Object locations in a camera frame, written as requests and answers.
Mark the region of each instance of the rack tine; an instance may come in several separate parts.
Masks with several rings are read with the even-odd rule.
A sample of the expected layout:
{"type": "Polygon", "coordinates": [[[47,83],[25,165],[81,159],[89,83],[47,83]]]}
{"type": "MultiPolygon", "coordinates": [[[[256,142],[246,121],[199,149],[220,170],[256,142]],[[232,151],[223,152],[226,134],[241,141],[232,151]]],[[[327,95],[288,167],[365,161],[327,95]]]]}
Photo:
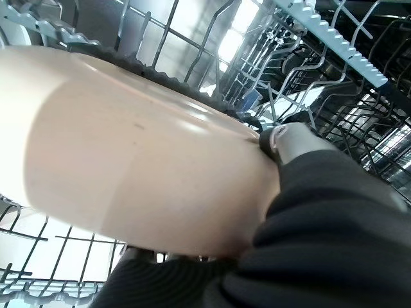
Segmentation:
{"type": "Polygon", "coordinates": [[[171,7],[170,15],[168,16],[166,27],[164,28],[164,32],[162,33],[159,47],[157,47],[157,50],[155,52],[155,56],[154,56],[153,63],[152,63],[152,67],[154,68],[157,65],[157,61],[159,60],[161,49],[166,41],[167,34],[170,30],[170,25],[171,25],[171,22],[173,21],[175,10],[177,9],[178,4],[179,4],[179,0],[174,0],[173,6],[171,7]]]}
{"type": "Polygon", "coordinates": [[[150,18],[152,17],[152,13],[148,11],[144,17],[143,25],[139,33],[137,34],[137,50],[136,50],[136,59],[138,59],[138,54],[140,51],[141,43],[143,43],[144,33],[146,32],[147,25],[150,22],[150,18]]]}
{"type": "Polygon", "coordinates": [[[226,11],[226,9],[228,9],[235,1],[237,1],[237,0],[228,0],[226,3],[224,3],[224,4],[214,13],[214,15],[213,15],[213,17],[211,18],[211,21],[210,21],[210,23],[209,23],[209,25],[208,25],[208,27],[207,27],[207,31],[205,32],[205,35],[204,35],[203,41],[202,41],[202,43],[201,43],[201,46],[200,46],[200,48],[198,49],[197,56],[195,57],[193,63],[191,63],[191,65],[190,65],[190,67],[189,67],[189,69],[188,69],[188,72],[187,72],[187,74],[186,74],[186,77],[184,78],[184,82],[187,82],[187,81],[188,81],[188,78],[190,77],[191,73],[193,72],[194,66],[195,66],[195,65],[198,63],[198,61],[200,60],[200,57],[201,57],[201,55],[202,55],[202,53],[203,53],[203,51],[204,51],[204,48],[205,48],[205,46],[206,46],[205,44],[206,44],[207,41],[208,41],[208,38],[209,38],[209,36],[210,36],[211,29],[213,28],[214,23],[215,23],[215,21],[217,20],[217,17],[220,16],[224,11],[226,11]]]}
{"type": "Polygon", "coordinates": [[[118,48],[120,46],[121,36],[123,35],[124,19],[126,17],[128,8],[130,8],[130,0],[124,0],[123,11],[121,12],[120,24],[118,26],[118,31],[117,31],[117,39],[116,39],[116,43],[114,44],[115,51],[118,51],[118,48]]]}

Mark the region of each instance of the dark gray sleeve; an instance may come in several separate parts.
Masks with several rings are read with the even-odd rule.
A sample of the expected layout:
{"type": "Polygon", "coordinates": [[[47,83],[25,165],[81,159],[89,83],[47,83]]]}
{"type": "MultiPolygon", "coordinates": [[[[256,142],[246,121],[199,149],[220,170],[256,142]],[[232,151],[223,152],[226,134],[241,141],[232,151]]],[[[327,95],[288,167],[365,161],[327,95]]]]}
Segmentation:
{"type": "Polygon", "coordinates": [[[208,286],[204,307],[411,307],[407,207],[337,151],[282,168],[254,247],[208,286]]]}

